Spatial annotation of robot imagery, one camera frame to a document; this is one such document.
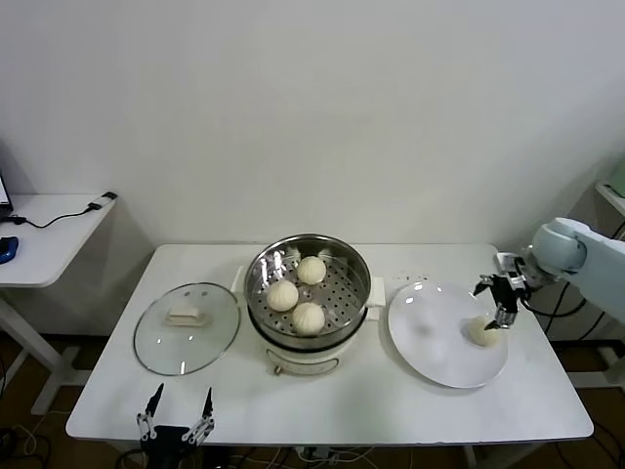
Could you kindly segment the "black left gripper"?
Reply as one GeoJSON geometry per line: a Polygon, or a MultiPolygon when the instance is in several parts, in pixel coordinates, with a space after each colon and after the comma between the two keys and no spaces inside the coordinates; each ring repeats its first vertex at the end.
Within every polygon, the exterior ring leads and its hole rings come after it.
{"type": "Polygon", "coordinates": [[[156,426],[153,417],[160,402],[164,384],[149,398],[145,410],[138,413],[136,421],[140,431],[141,449],[147,456],[147,469],[177,469],[196,446],[203,443],[215,427],[212,389],[208,389],[199,420],[190,428],[182,426],[156,426]]]}

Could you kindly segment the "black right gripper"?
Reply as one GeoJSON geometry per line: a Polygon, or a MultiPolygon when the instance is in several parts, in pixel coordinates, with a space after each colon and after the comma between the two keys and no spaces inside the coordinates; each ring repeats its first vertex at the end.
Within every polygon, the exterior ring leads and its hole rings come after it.
{"type": "Polygon", "coordinates": [[[484,329],[509,329],[517,318],[521,300],[527,298],[527,290],[523,286],[514,288],[508,277],[480,275],[479,281],[473,290],[473,295],[477,296],[486,290],[490,290],[497,309],[494,319],[484,329]]]}

